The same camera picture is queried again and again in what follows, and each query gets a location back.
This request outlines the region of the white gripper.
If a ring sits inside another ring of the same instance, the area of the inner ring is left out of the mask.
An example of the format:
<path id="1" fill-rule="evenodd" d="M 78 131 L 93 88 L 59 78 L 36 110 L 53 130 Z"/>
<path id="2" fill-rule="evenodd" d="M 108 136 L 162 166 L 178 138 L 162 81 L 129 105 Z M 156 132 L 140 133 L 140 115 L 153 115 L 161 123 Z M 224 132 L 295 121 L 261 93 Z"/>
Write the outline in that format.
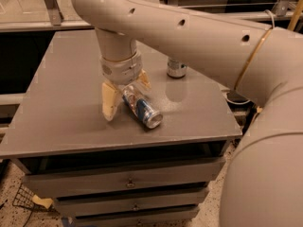
<path id="1" fill-rule="evenodd" d="M 102 83 L 102 113 L 107 121 L 112 121 L 121 99 L 121 91 L 116 85 L 127 85 L 136 80 L 146 91 L 152 86 L 147 73 L 142 70 L 143 63 L 139 51 L 124 61 L 100 58 L 100 63 L 102 75 L 110 80 Z"/>

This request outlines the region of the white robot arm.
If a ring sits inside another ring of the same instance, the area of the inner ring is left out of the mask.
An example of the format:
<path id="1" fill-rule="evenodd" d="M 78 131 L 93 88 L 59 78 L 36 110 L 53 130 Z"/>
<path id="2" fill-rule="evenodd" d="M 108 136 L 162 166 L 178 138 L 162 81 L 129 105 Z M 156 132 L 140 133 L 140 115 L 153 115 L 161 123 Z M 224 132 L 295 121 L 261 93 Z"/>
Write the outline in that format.
<path id="1" fill-rule="evenodd" d="M 227 169 L 221 227 L 303 227 L 303 37 L 142 0 L 72 0 L 97 28 L 137 39 L 235 90 L 262 112 Z"/>

